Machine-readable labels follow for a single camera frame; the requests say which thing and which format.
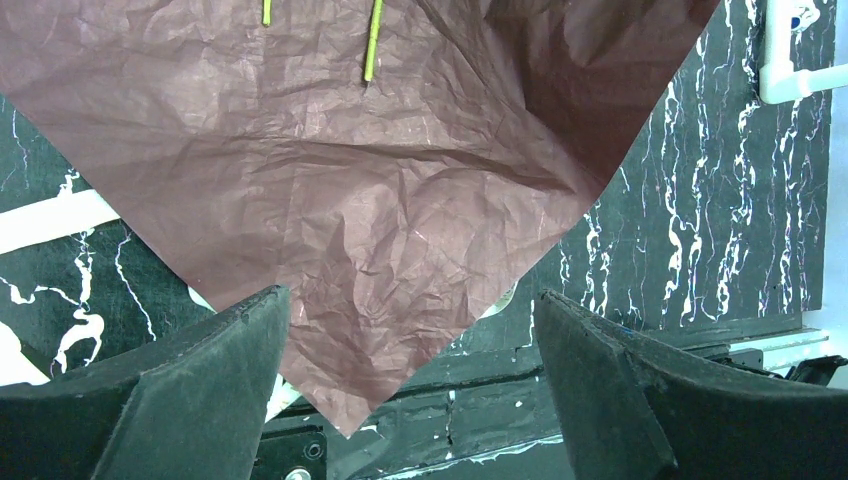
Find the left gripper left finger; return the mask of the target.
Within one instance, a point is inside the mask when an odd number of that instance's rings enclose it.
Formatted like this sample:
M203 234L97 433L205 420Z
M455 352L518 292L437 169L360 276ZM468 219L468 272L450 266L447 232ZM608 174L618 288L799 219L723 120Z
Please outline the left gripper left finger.
M5 479L247 479L290 319L266 288L173 336L1 390Z

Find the red wrapping paper sheet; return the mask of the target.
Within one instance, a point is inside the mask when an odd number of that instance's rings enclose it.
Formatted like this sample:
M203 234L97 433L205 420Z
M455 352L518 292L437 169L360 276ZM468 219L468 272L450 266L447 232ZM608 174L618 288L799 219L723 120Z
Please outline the red wrapping paper sheet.
M1 92L344 436L591 208L713 1L5 1Z

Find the yellow fake flower bunch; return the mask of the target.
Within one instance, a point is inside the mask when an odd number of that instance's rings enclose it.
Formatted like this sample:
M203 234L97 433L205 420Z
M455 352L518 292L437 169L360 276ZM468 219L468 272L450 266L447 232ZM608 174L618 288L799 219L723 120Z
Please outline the yellow fake flower bunch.
M365 84L369 84L375 76L383 4L383 0L374 0L372 5L362 72L362 80Z

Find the pink fake flower bunch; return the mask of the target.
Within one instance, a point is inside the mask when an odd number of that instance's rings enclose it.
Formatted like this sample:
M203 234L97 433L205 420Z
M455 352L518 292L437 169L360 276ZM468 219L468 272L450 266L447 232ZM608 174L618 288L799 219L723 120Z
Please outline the pink fake flower bunch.
M272 0L262 0L261 24L269 27L272 21Z

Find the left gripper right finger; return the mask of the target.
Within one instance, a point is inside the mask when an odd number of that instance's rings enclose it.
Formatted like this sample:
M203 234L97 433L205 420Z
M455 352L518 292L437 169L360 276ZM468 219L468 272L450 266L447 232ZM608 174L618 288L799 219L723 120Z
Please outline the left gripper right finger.
M716 362L554 291L535 336L578 479L843 479L847 394Z

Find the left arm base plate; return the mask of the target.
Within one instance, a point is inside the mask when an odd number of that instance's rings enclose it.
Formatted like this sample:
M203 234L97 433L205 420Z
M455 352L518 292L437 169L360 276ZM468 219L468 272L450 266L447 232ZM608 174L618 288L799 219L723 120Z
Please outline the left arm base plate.
M265 432L260 438L251 479L327 478L327 442L320 427Z

